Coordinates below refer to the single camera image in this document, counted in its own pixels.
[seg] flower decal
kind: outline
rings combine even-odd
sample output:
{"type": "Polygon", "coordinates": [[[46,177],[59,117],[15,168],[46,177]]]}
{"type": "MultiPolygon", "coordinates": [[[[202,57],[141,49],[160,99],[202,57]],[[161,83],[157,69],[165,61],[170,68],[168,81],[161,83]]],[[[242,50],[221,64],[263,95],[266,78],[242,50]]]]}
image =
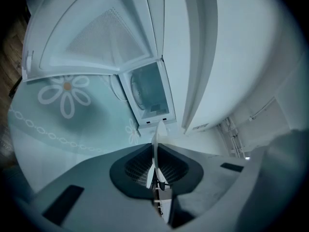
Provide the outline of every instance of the flower decal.
{"type": "Polygon", "coordinates": [[[90,97],[82,90],[78,89],[89,85],[89,78],[84,75],[73,77],[72,75],[65,75],[50,78],[55,84],[43,87],[38,93],[38,100],[41,104],[47,105],[53,103],[61,95],[60,111],[64,118],[70,119],[75,113],[75,99],[83,106],[89,106],[91,103],[90,97]],[[53,95],[49,98],[44,98],[44,94],[53,90],[53,95]],[[65,103],[68,103],[68,111],[65,109],[65,103]]]}
{"type": "Polygon", "coordinates": [[[134,141],[134,143],[137,145],[138,138],[140,137],[138,131],[136,130],[137,124],[133,122],[132,119],[129,120],[129,124],[130,126],[126,126],[126,132],[130,134],[129,144],[132,144],[134,141]]]}

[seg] wooden floor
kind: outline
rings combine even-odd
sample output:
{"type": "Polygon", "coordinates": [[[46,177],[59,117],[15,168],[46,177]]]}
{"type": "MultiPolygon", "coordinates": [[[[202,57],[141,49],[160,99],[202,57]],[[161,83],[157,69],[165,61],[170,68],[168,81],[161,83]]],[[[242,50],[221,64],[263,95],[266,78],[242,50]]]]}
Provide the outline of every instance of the wooden floor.
{"type": "Polygon", "coordinates": [[[0,171],[17,164],[10,132],[7,113],[12,99],[9,92],[21,76],[21,58],[27,24],[18,15],[9,27],[0,47],[0,171]]]}

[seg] black slot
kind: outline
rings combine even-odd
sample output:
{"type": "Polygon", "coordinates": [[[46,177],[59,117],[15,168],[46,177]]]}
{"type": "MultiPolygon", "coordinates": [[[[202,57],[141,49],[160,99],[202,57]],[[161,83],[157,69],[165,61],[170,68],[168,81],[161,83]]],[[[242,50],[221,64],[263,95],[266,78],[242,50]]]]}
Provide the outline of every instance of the black slot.
{"type": "Polygon", "coordinates": [[[223,163],[220,167],[223,167],[223,168],[235,171],[235,172],[241,172],[243,169],[243,166],[234,165],[234,164],[227,163],[227,162],[223,163]]]}
{"type": "Polygon", "coordinates": [[[51,206],[43,213],[43,216],[60,226],[73,205],[82,194],[84,188],[70,185],[60,194],[60,196],[51,204],[51,206]]]}

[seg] mesh vent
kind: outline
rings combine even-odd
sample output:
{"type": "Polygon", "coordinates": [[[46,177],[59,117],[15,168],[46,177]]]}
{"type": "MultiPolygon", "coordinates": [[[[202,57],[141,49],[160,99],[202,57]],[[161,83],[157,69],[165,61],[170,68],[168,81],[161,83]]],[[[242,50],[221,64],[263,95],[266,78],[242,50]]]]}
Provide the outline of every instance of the mesh vent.
{"type": "Polygon", "coordinates": [[[150,147],[129,160],[125,165],[125,172],[134,182],[146,186],[152,163],[152,148],[150,147]]]}
{"type": "Polygon", "coordinates": [[[124,64],[143,55],[131,30],[114,8],[89,23],[66,52],[98,58],[110,66],[124,64]]]}
{"type": "Polygon", "coordinates": [[[184,161],[165,150],[158,151],[158,159],[159,168],[170,185],[180,180],[189,171],[188,165],[184,161]]]}
{"type": "Polygon", "coordinates": [[[166,114],[166,108],[157,110],[156,114],[157,115],[166,114]]]}

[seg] white flower design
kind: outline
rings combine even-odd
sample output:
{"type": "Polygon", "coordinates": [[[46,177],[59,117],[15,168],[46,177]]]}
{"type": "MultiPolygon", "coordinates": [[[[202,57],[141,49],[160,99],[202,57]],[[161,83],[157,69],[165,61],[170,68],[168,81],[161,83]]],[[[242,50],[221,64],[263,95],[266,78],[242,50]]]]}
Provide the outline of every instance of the white flower design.
{"type": "Polygon", "coordinates": [[[129,144],[132,144],[134,141],[134,143],[137,145],[138,138],[140,137],[138,131],[136,130],[137,124],[133,122],[132,119],[129,120],[129,124],[130,126],[126,126],[126,132],[130,134],[129,144]]]}
{"type": "Polygon", "coordinates": [[[50,104],[54,102],[62,94],[60,101],[60,111],[61,114],[64,116],[64,118],[67,119],[72,118],[75,113],[73,98],[75,98],[75,100],[81,105],[84,106],[90,105],[91,103],[90,97],[84,91],[78,89],[78,87],[86,87],[89,85],[90,81],[87,76],[80,75],[73,78],[72,75],[65,75],[59,77],[52,77],[50,79],[56,84],[45,86],[39,91],[38,100],[41,104],[44,105],[50,104]],[[51,89],[56,90],[56,93],[52,97],[44,99],[43,94],[51,89]],[[80,97],[78,97],[78,95],[83,96],[84,101],[81,100],[80,97]],[[70,112],[68,114],[64,109],[64,104],[66,100],[68,100],[70,104],[70,112]]]}

